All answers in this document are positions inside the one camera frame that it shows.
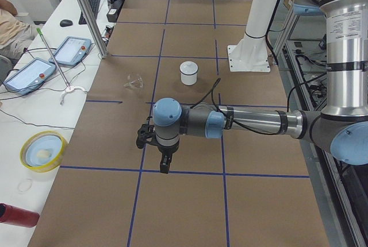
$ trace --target blue joint cap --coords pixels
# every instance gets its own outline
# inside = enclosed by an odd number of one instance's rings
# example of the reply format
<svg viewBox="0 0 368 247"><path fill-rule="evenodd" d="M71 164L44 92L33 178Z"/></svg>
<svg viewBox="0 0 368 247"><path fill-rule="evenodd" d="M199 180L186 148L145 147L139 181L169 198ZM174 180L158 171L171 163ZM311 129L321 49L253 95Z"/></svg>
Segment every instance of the blue joint cap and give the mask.
<svg viewBox="0 0 368 247"><path fill-rule="evenodd" d="M334 158L350 165L368 164L368 121L341 130L330 146Z"/></svg>
<svg viewBox="0 0 368 247"><path fill-rule="evenodd" d="M318 6L293 4L294 14L298 16L322 16L323 12Z"/></svg>
<svg viewBox="0 0 368 247"><path fill-rule="evenodd" d="M154 105L154 123L158 126L174 124L182 114L180 103L172 98L163 98Z"/></svg>
<svg viewBox="0 0 368 247"><path fill-rule="evenodd" d="M221 112L211 111L206 122L206 138L221 138L225 126L225 117Z"/></svg>

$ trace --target table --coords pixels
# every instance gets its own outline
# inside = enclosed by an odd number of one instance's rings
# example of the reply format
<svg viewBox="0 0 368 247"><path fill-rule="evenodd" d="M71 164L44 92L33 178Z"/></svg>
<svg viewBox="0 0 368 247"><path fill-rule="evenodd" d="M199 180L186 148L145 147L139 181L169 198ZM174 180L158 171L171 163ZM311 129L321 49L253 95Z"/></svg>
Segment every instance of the table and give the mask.
<svg viewBox="0 0 368 247"><path fill-rule="evenodd" d="M106 18L108 12L108 0L101 0L100 11L97 17L99 31L102 33L106 25L113 26ZM77 36L89 38L92 36L87 25L78 25L79 9L76 0L62 0L60 5L50 16L49 20L42 27L44 37L50 47L57 48L67 36ZM60 27L59 22L62 19L73 21L73 26ZM37 36L30 45L29 49L45 47L40 36ZM31 51L34 57L40 57L48 60L47 50ZM25 54L20 58L16 68L21 68L32 60L31 55ZM73 81L72 85L83 86L87 91L90 89L92 81L97 72L101 58L97 47L93 47L89 55L83 60L83 64L78 64L73 69L63 67L66 77L70 80L76 74L84 70ZM66 95L64 105L60 105L61 92L47 90L62 90L65 84L56 71L50 82L45 83L41 89L25 97L3 101L0 107L3 111L15 115L26 122L34 124L48 124L53 126L66 126L74 128L82 107L86 100L86 94L81 91L75 91ZM6 91L4 86L0 87L0 92ZM0 99L16 97L16 94L0 94ZM45 130L54 130L60 133L67 141L70 140L73 129L59 129L48 127L35 127L25 125L20 121L4 115L0 112L0 192L1 203L11 204L27 210L41 213L45 200L50 191L51 185L58 169L47 173L35 173L25 168L20 160L20 149L27 139L38 132ZM18 191L20 182L25 179L32 180L32 187L25 193ZM0 245L7 247L25 247L33 234L34 228L24 228L11 225L1 225Z"/></svg>
<svg viewBox="0 0 368 247"><path fill-rule="evenodd" d="M193 104L221 77L222 105L285 110L277 66L229 71L252 0L126 0L29 247L328 246L299 142L230 130L182 136L170 174L137 149L154 102ZM179 66L198 64L185 86ZM129 91L139 72L144 88Z"/></svg>

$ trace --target computer mouse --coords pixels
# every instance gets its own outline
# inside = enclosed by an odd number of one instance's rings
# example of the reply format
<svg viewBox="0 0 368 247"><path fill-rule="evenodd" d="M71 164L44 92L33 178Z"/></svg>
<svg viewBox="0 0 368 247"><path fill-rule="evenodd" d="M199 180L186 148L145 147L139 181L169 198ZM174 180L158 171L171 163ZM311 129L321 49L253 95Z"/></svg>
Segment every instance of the computer mouse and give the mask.
<svg viewBox="0 0 368 247"><path fill-rule="evenodd" d="M60 21L60 27L68 27L73 25L73 21L69 20L69 19L63 19Z"/></svg>

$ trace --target robotic arm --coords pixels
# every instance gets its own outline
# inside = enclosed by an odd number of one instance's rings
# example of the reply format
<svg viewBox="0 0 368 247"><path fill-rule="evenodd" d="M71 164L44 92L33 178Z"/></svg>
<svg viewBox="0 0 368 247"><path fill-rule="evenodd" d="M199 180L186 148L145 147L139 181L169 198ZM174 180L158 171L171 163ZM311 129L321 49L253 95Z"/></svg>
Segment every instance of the robotic arm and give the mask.
<svg viewBox="0 0 368 247"><path fill-rule="evenodd" d="M161 172L168 173L180 134L220 138L227 129L288 134L345 163L368 163L368 0L295 0L295 4L306 13L317 4L327 17L327 106L322 111L289 113L202 103L191 108L161 99L154 105L154 125L148 120L137 137L139 148L150 144L162 152Z"/></svg>

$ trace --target person's arm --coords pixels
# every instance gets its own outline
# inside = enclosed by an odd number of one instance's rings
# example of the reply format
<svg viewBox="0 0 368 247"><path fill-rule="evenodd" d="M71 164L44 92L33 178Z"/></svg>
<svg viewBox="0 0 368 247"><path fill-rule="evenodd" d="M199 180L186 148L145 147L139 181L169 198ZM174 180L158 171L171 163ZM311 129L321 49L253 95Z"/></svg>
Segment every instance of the person's arm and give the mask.
<svg viewBox="0 0 368 247"><path fill-rule="evenodd" d="M16 7L14 7L14 5L10 3L8 0L0 0L0 8L8 11L14 16L18 14Z"/></svg>

